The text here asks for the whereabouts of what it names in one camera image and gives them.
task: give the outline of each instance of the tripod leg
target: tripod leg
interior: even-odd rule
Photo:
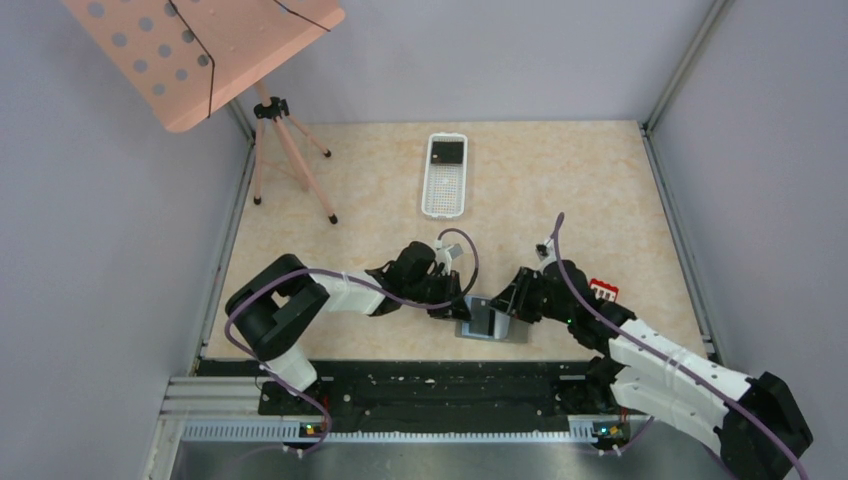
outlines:
[[[253,167],[253,203],[262,203],[262,164],[265,162],[264,142],[265,120],[259,118],[256,122],[256,164]]]
[[[300,123],[300,120],[295,118],[295,116],[292,114],[289,114],[286,118],[291,120],[294,126],[297,127],[297,129],[300,130],[304,135],[306,135],[306,138],[308,138],[313,145],[318,147],[318,150],[321,150],[321,153],[323,153],[325,157],[330,158],[330,155],[332,155],[333,153],[330,152],[330,149],[325,147],[320,140],[315,138],[315,135],[312,135],[312,132],[310,132],[309,129],[306,128],[306,125]]]
[[[292,161],[292,167],[294,167],[295,172],[302,174],[305,177],[305,182],[315,190],[315,195],[318,196],[318,200],[324,207],[324,211],[327,212],[327,217],[330,219],[330,223],[338,223],[339,220],[336,217],[333,206],[330,205],[330,199],[327,198],[327,194],[324,193],[324,190],[322,190],[321,186],[318,185],[315,177],[312,176],[312,172],[309,170],[309,167],[300,155],[300,151],[297,149],[297,145],[295,145],[291,133],[289,133],[288,129],[286,129],[286,126],[283,124],[282,118],[274,119],[274,130],[277,132],[277,137],[279,137],[283,148],[286,149],[286,154]]]

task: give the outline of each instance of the black cord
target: black cord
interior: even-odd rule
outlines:
[[[276,3],[277,5],[279,5],[279,6],[280,6],[280,8],[282,8],[282,9],[283,9],[283,10],[285,10],[286,12],[288,12],[288,13],[290,13],[290,14],[294,15],[295,17],[298,17],[298,18],[300,18],[300,19],[306,20],[307,22],[311,23],[312,25],[315,25],[315,26],[316,26],[316,27],[318,27],[318,28],[322,28],[322,29],[324,29],[324,31],[325,31],[325,32],[329,32],[329,31],[330,31],[330,29],[329,29],[329,28],[327,28],[327,27],[325,27],[324,25],[321,25],[321,24],[319,24],[319,23],[315,22],[314,20],[311,20],[311,19],[309,19],[309,18],[304,17],[303,15],[301,15],[301,14],[299,14],[299,13],[295,12],[294,10],[290,9],[289,7],[287,7],[287,6],[283,5],[283,4],[282,4],[282,3],[280,3],[278,0],[272,0],[272,1],[273,1],[274,3]]]
[[[206,46],[203,45],[203,42],[200,41],[200,37],[198,37],[197,34],[194,33],[194,30],[191,28],[191,25],[189,25],[188,22],[186,22],[185,18],[183,18],[183,14],[180,13],[180,11],[177,9],[177,6],[174,5],[173,0],[168,0],[168,4],[171,6],[172,9],[174,9],[174,13],[176,13],[177,16],[180,17],[180,20],[183,22],[183,25],[185,25],[189,33],[191,33],[191,36],[197,40],[197,43],[200,45],[200,48],[203,49],[203,51],[206,53],[206,56],[209,57],[209,62],[212,64],[212,78],[209,80],[209,111],[206,114],[206,118],[209,118],[212,116],[212,94],[215,91],[215,59],[212,57],[212,54],[209,53],[209,50],[206,49]]]

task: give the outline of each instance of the red object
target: red object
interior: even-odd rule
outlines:
[[[614,302],[618,298],[618,287],[611,283],[602,282],[597,278],[593,278],[589,282],[589,288],[595,292],[595,298],[609,300],[610,302]]]

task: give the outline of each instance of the white basket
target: white basket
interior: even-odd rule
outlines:
[[[462,165],[431,162],[434,142],[462,142]],[[434,133],[424,159],[424,194],[421,211],[433,218],[456,218],[465,211],[465,178],[468,170],[468,137],[459,133]]]

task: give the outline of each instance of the gray floor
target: gray floor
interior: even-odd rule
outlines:
[[[506,480],[727,478],[694,440],[655,424],[622,458],[575,453],[575,444],[328,444],[298,461],[266,451],[233,460],[261,446],[183,443],[172,480]]]

